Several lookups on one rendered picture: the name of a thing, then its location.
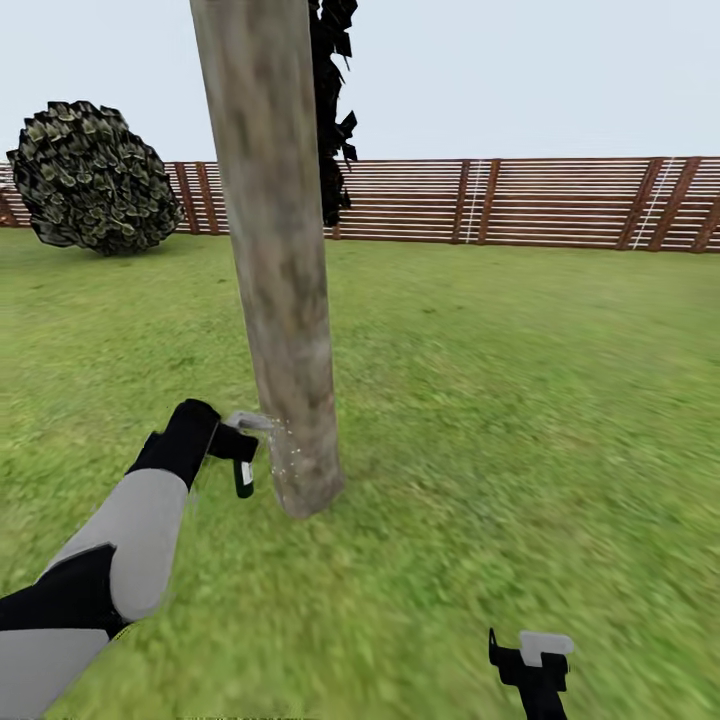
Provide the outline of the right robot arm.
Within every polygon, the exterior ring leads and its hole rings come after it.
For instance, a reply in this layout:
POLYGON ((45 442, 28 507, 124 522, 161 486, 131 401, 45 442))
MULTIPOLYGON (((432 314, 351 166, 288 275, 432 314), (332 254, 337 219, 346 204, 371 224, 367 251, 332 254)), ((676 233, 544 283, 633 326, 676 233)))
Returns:
POLYGON ((566 687, 566 655, 575 644, 565 634, 521 632, 521 650, 500 648, 492 626, 488 628, 490 662, 498 668, 501 681, 518 687, 528 720, 568 720, 557 691, 566 687))

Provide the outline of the pesticide atomizer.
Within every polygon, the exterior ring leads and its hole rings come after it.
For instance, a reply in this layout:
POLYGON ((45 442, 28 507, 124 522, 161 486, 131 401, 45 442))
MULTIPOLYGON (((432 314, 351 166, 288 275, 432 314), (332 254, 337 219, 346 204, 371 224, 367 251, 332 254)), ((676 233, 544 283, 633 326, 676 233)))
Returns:
POLYGON ((233 467, 235 470, 235 487, 237 495, 241 498, 250 497, 254 493, 253 484, 253 465, 248 462, 234 460, 233 467))

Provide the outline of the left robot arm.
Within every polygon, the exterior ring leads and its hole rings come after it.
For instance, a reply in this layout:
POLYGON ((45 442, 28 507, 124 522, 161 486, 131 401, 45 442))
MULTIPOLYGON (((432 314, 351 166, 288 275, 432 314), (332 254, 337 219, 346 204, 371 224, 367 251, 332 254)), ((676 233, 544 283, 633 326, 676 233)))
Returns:
POLYGON ((223 425, 208 403, 179 403, 38 583, 0 598, 0 720, 35 720, 130 620, 158 608, 201 463, 209 453, 251 463, 259 440, 244 428, 269 431, 271 420, 236 410, 223 425))

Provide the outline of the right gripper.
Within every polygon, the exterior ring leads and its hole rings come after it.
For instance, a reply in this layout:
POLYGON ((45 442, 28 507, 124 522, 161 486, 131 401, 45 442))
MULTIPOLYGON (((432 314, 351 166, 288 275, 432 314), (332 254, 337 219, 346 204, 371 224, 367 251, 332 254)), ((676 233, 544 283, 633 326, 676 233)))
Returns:
POLYGON ((568 672, 568 662, 565 656, 568 654, 564 656, 560 652, 544 650, 540 654, 543 665, 527 667, 520 650, 498 646, 492 626, 488 628, 488 640, 490 662, 498 668, 501 681, 518 687, 522 700, 530 689, 537 687, 545 688, 561 699, 557 691, 564 691, 566 687, 565 673, 568 672))

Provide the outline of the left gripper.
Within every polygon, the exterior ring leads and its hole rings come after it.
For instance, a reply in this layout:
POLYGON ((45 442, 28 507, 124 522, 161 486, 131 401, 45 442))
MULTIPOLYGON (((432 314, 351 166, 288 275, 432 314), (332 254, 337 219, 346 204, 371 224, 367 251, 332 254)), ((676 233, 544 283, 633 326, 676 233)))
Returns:
POLYGON ((219 459, 233 459, 251 463, 259 440, 255 437, 247 437, 239 434, 235 429, 231 429, 231 427, 228 427, 227 430, 230 436, 225 446, 210 454, 214 457, 219 457, 219 459))

